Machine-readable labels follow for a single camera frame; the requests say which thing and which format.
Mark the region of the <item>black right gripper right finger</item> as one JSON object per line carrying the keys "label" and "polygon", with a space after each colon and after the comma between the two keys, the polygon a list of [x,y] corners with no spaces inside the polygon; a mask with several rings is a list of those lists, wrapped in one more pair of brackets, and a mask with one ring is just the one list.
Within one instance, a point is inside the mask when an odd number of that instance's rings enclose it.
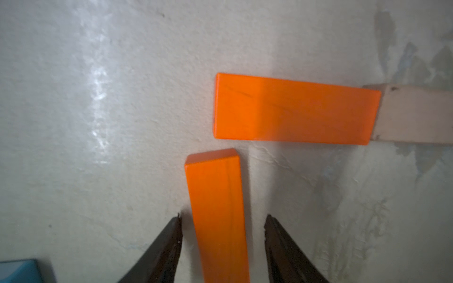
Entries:
{"label": "black right gripper right finger", "polygon": [[328,283],[272,215],[264,225],[265,251],[271,283]]}

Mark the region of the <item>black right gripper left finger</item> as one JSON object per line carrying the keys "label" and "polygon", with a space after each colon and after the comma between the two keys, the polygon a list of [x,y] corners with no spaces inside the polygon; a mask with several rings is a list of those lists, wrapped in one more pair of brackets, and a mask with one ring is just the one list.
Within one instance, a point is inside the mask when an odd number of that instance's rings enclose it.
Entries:
{"label": "black right gripper left finger", "polygon": [[172,218],[121,283],[173,283],[182,249],[182,218]]}

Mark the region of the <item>orange block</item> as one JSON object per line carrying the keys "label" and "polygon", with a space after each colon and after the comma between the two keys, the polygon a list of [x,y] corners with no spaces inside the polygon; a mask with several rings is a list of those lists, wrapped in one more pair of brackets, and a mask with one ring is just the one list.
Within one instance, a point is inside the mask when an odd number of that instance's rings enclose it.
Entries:
{"label": "orange block", "polygon": [[250,282],[238,152],[191,154],[185,174],[205,282]]}
{"label": "orange block", "polygon": [[216,139],[367,145],[381,92],[218,73]]}

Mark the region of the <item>light blue block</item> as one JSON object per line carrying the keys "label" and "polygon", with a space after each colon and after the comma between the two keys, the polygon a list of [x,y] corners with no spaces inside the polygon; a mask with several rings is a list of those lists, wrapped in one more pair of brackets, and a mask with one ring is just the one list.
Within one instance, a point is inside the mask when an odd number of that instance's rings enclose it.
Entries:
{"label": "light blue block", "polygon": [[1,283],[43,283],[34,259],[1,262]]}

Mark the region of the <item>natural wood block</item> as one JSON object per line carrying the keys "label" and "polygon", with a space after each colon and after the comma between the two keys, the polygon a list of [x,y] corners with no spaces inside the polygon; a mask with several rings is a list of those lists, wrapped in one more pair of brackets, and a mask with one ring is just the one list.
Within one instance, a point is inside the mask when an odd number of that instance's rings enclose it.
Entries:
{"label": "natural wood block", "polygon": [[382,94],[373,141],[452,145],[452,92],[395,84],[364,88]]}

